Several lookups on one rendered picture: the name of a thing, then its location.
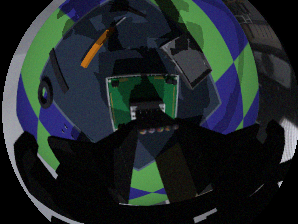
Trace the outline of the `dark blue-grey mat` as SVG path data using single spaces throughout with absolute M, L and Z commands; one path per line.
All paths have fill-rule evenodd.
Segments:
M 130 8 L 118 6 L 114 2 L 136 8 L 146 18 L 121 10 L 118 7 L 126 10 Z M 126 19 L 121 22 L 125 16 Z M 116 26 L 116 31 L 101 45 L 88 68 L 81 67 L 82 60 L 98 37 L 113 26 Z M 39 79 L 51 81 L 53 104 L 68 123 L 86 139 L 97 143 L 97 140 L 105 139 L 113 133 L 106 95 L 106 76 L 136 75 L 142 72 L 178 73 L 158 48 L 184 34 L 172 16 L 165 14 L 164 10 L 149 0 L 104 0 L 81 16 L 56 44 L 55 56 L 68 85 L 68 92 L 64 95 L 61 91 L 59 80 L 53 72 L 51 56 Z M 221 104 L 220 92 L 212 73 L 193 89 L 188 89 L 180 76 L 177 117 L 201 127 Z M 133 169 L 141 171 L 149 167 L 157 156 L 178 143 L 176 137 L 174 129 L 162 129 L 162 132 L 156 129 L 156 132 L 146 132 L 145 135 L 138 132 Z

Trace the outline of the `green circuit board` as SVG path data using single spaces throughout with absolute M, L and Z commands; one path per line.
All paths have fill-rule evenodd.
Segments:
M 112 105 L 114 131 L 120 125 L 132 120 L 130 117 L 129 99 L 144 96 L 160 96 L 165 103 L 166 115 L 176 115 L 177 85 L 166 83 L 166 79 L 177 80 L 174 76 L 137 76 L 124 79 L 109 79 L 109 99 Z M 118 87 L 112 83 L 118 81 Z

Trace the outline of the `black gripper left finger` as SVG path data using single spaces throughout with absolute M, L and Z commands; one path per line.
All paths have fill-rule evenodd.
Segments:
M 97 143 L 55 135 L 48 136 L 47 140 L 59 163 L 96 173 L 120 204 L 128 204 L 137 137 L 137 119 L 133 119 Z

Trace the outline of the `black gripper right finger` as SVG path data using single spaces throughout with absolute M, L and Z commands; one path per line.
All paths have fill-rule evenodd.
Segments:
M 257 137 L 259 131 L 259 124 L 255 123 L 223 135 L 180 117 L 174 117 L 174 120 L 180 124 L 180 128 L 174 132 L 181 151 L 184 152 L 197 194 L 213 189 L 212 184 L 230 163 L 239 145 Z

